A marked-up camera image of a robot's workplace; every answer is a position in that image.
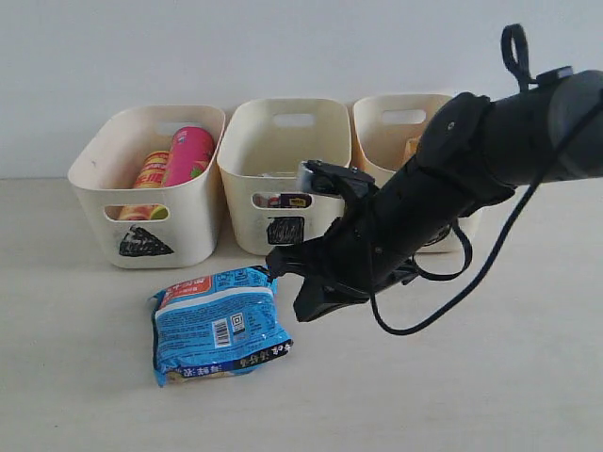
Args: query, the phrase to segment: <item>robotic arm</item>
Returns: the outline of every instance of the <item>robotic arm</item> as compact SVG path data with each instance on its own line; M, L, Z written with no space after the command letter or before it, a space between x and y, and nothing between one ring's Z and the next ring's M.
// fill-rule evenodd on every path
M442 281L462 272L432 275L416 265L415 252L443 229L451 227L459 236L464 270L469 265L470 244L457 218L504 202L517 187L530 185L505 225L507 234L540 183L603 176L603 72L573 74L571 67L563 67L533 79L519 24L504 28L501 49L520 92L496 102L469 92L456 96L430 121L416 155L381 189L356 168L301 164L300 189L342 197L346 209L324 236L277 247L267 256L271 278L286 273L305 278L294 303L299 321L370 299L385 328L374 304L376 293L416 276ZM499 239L498 250L504 236ZM479 277L488 269L484 266ZM479 281L474 283L422 327L390 332L424 328Z

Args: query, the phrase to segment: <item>pringles can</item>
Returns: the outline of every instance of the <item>pringles can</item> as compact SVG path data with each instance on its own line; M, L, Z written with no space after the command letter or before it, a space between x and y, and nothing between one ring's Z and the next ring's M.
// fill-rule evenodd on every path
M163 186L178 186L203 174L214 149L214 138L201 127L180 129L171 141Z
M156 151L150 153L142 164L139 177L133 188L160 188L168 164L170 153ZM118 217L122 221L144 221L147 219L162 219L168 214L162 205L125 205Z

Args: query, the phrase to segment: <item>white storage bin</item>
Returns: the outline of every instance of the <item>white storage bin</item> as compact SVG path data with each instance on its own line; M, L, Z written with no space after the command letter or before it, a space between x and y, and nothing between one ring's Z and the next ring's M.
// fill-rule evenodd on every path
M179 186L130 188L145 157L168 150L173 134L199 125L216 143L207 170ZM77 157L69 181L107 259L124 268L192 266L216 248L225 199L216 163L225 125L212 106L144 106L111 118ZM163 204L165 219L116 220L127 204Z
M401 168L405 143L420 137L433 115L451 98L442 94L399 94L367 97L353 106L354 165L383 186ZM481 211L459 218L459 226L472 239ZM454 233L442 234L419 252L461 250Z
M254 195L295 193L298 166L310 159L350 164L350 117L344 105L324 99L263 99L236 110L218 164L242 249L266 255L276 245L323 235L343 214L342 200L320 196L305 195L311 200L305 208L267 208L254 202Z

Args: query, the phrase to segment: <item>table surface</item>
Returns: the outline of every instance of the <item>table surface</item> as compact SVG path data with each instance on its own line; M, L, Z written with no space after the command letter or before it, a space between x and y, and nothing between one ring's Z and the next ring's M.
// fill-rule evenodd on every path
M297 323L302 279L286 276L289 355L160 389L146 299L261 257L238 248L226 220L200 265L119 269L67 181L0 181L2 450L600 451L602 199L598 181L543 187L474 295L410 337L383 332L368 305ZM384 318L409 325L455 294L512 207L484 212L470 274L390 289ZM453 269L461 257L420 262Z

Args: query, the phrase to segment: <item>blue noodle package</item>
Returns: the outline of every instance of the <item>blue noodle package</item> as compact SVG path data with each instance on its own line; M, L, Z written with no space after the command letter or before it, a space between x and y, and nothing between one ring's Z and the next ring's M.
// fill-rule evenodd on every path
M154 296L159 386L247 374L285 356L293 342L278 323L276 281L250 266L180 282Z

